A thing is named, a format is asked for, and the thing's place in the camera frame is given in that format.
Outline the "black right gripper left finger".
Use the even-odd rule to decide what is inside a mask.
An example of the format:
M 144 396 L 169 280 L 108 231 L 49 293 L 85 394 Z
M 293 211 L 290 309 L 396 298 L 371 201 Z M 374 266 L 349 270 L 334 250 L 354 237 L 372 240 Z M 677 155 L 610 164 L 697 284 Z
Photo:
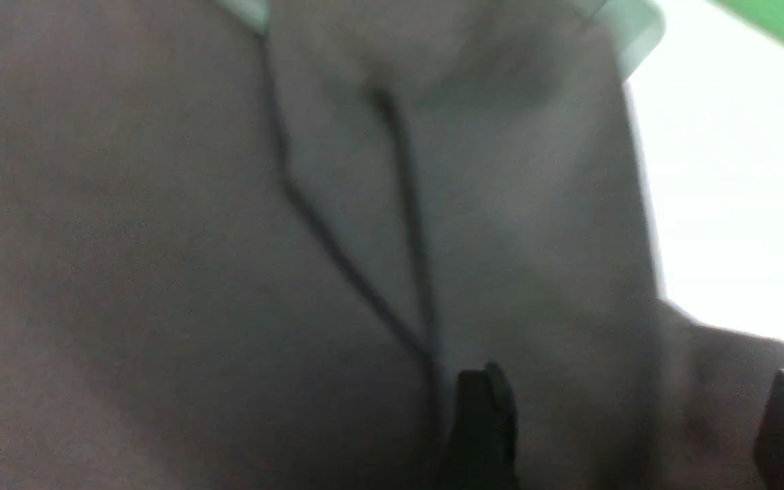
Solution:
M 438 470 L 438 489 L 519 489 L 519 411 L 503 369 L 462 370 L 455 418 Z

